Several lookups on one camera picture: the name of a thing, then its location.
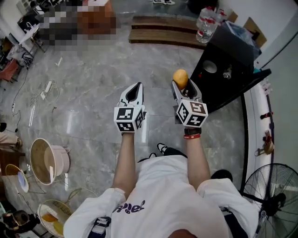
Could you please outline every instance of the red wristband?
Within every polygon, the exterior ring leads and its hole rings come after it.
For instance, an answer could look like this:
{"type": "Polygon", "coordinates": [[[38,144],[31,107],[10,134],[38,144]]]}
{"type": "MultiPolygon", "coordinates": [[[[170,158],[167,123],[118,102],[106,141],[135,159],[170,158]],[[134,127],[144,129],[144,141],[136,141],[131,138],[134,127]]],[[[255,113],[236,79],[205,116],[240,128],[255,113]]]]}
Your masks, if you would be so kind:
{"type": "Polygon", "coordinates": [[[200,138],[201,134],[195,134],[195,135],[184,135],[184,139],[196,139],[196,138],[200,138]]]}

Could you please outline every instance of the white t-shirt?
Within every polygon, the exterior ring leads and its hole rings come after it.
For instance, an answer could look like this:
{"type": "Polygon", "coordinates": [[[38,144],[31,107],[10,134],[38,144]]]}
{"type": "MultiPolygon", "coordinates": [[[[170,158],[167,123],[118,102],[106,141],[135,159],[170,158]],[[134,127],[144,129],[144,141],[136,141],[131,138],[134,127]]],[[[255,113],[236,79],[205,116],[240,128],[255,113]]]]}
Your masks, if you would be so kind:
{"type": "Polygon", "coordinates": [[[198,238],[228,238],[219,207],[232,211],[248,237],[257,228],[258,212],[229,179],[204,181],[196,191],[187,177],[187,159],[164,156],[137,164],[138,181],[125,201],[120,189],[88,198],[64,225],[66,238],[87,238],[99,217],[110,217],[106,238],[167,238],[185,229],[198,238]]]}

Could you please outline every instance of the black and white marker cube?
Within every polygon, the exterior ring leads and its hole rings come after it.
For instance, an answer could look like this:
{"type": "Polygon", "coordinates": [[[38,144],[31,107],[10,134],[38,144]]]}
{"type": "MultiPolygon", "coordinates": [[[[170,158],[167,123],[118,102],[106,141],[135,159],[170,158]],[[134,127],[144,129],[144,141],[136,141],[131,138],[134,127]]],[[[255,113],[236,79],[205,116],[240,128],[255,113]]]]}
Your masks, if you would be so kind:
{"type": "Polygon", "coordinates": [[[182,99],[176,111],[184,126],[201,127],[208,117],[205,103],[182,99]]]}
{"type": "Polygon", "coordinates": [[[145,106],[115,107],[114,123],[120,132],[136,132],[144,120],[145,106]]]}

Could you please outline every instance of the wooden platform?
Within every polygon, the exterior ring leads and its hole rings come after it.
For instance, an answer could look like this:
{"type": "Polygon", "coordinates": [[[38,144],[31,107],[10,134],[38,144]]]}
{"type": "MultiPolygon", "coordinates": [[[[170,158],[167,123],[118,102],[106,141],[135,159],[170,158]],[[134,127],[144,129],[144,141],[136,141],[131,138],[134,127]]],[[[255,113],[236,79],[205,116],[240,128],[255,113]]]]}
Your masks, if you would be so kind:
{"type": "Polygon", "coordinates": [[[166,44],[204,49],[196,40],[195,21],[167,17],[134,17],[130,43],[166,44]]]}

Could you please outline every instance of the white bucket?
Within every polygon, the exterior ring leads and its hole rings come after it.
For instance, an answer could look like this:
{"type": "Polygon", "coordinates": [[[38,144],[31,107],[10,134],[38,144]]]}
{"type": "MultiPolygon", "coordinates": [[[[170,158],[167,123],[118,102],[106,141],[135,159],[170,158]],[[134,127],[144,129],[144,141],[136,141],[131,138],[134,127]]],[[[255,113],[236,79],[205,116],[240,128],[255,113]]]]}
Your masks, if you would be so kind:
{"type": "Polygon", "coordinates": [[[52,184],[56,176],[69,170],[66,150],[62,146],[51,145],[43,138],[32,143],[30,163],[35,177],[44,185],[52,184]]]}

